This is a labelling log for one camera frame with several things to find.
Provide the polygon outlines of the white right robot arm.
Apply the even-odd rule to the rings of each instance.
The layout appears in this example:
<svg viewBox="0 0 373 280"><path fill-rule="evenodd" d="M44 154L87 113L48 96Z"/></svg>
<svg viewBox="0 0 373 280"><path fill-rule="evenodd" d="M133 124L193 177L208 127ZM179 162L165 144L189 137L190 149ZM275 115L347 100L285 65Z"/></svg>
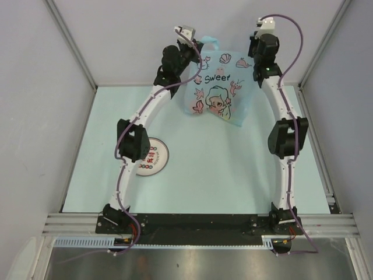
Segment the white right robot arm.
<svg viewBox="0 0 373 280"><path fill-rule="evenodd" d="M276 63L279 39L256 31L250 41L248 55L254 60L253 78L267 97L275 117L268 136L268 149L275 159L276 171L269 228L277 235L301 235L301 219L294 199L294 173L309 122L297 114L283 87L283 73Z"/></svg>

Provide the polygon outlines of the light blue cartoon plastic bag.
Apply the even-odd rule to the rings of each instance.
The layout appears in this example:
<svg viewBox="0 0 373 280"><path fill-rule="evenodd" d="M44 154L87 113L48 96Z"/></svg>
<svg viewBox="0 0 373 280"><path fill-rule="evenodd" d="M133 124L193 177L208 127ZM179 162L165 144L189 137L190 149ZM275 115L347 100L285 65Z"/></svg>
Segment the light blue cartoon plastic bag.
<svg viewBox="0 0 373 280"><path fill-rule="evenodd" d="M213 37L204 36L202 43L202 62L190 65L193 80L186 84L184 112L209 112L242 126L256 86L254 60L243 52L222 51Z"/></svg>

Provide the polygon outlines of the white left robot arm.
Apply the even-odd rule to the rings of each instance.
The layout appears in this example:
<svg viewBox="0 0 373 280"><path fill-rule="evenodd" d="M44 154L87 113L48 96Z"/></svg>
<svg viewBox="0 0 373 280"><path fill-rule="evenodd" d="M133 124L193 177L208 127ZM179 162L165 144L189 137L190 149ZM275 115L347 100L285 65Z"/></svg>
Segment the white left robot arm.
<svg viewBox="0 0 373 280"><path fill-rule="evenodd" d="M125 201L125 197L140 162L150 151L147 129L162 107L174 97L179 87L193 80L189 78L182 81L181 74L191 62L202 66L200 53L203 45L203 42L195 39L183 43L179 38L177 45L165 47L161 65L147 99L131 118L120 119L117 123L114 157L122 162L121 169L112 198L102 211L102 224L108 224L116 233L126 231L131 225L135 225L137 230L140 229L139 222L129 213L131 206Z"/></svg>

